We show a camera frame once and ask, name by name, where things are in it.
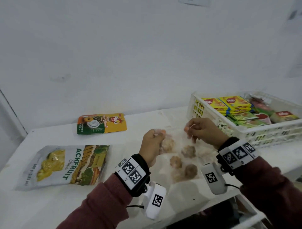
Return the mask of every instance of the person's left hand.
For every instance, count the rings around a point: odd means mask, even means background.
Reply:
[[[155,164],[156,156],[159,154],[160,144],[165,137],[166,131],[161,129],[151,129],[145,133],[139,155],[147,162],[149,168]]]

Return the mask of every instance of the wrist strap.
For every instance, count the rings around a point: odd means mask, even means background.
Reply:
[[[226,172],[234,175],[233,171],[259,156],[259,152],[245,139],[229,138],[218,151],[218,163]]]
[[[150,182],[150,171],[147,163],[139,154],[123,159],[115,167],[115,175],[124,184],[133,197],[140,196],[145,190],[145,184]]]

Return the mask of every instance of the white plastic basket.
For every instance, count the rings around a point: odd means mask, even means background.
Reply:
[[[301,119],[246,128],[244,126],[236,126],[201,99],[234,95],[240,95],[243,98],[247,98],[248,94],[262,97],[262,99],[275,111],[289,111]],[[257,146],[258,148],[302,139],[302,105],[297,105],[263,92],[233,92],[214,95],[194,92],[191,95],[190,104],[188,106],[187,118],[201,117],[210,118],[228,136],[235,136],[239,139],[246,138],[251,145]]]

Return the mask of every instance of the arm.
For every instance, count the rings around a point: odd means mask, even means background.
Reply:
[[[116,228],[129,217],[126,206],[131,200],[122,182],[112,174],[104,183],[99,183],[57,229]]]
[[[216,149],[238,140],[228,140],[228,136],[208,118],[191,119],[185,132],[193,141],[202,139]],[[272,168],[262,157],[257,157],[233,172],[243,184],[240,188],[242,194],[266,214],[274,227],[302,228],[302,193],[281,174],[279,168]]]
[[[145,170],[155,164],[159,154],[159,146],[165,138],[165,130],[152,129],[143,138],[139,151],[140,166]],[[122,183],[117,175],[112,174],[104,183],[99,183],[82,205],[74,210],[57,229],[113,229],[127,219],[126,206],[130,204],[132,196],[128,187]]]

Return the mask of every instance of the forearm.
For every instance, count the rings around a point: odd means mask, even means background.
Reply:
[[[240,190],[276,228],[301,228],[302,193],[292,182],[273,168],[262,157],[233,170],[243,184]]]
[[[126,206],[131,200],[124,185],[112,174],[107,181],[99,183],[57,229],[116,228],[129,217]]]

